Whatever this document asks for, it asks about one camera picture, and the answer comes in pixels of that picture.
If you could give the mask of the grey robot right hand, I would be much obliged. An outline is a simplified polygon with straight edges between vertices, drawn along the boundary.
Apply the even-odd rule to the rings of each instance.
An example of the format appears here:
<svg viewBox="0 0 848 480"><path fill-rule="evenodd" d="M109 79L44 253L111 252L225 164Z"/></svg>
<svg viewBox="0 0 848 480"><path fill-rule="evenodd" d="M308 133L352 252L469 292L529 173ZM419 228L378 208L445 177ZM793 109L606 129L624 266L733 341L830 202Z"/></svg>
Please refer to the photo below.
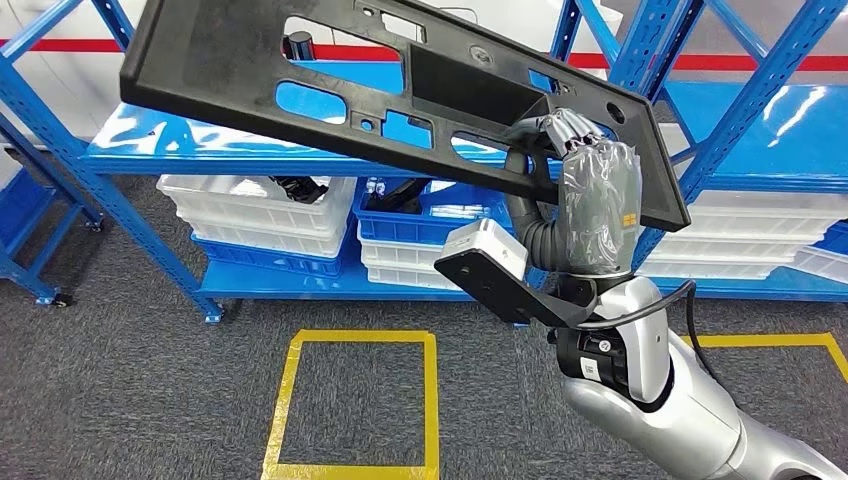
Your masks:
<svg viewBox="0 0 848 480"><path fill-rule="evenodd" d="M630 274L642 195L635 149L568 108L522 119L507 136L538 148L552 147L562 164L556 218L544 219L532 199L505 197L529 262L540 270L579 277Z"/></svg>

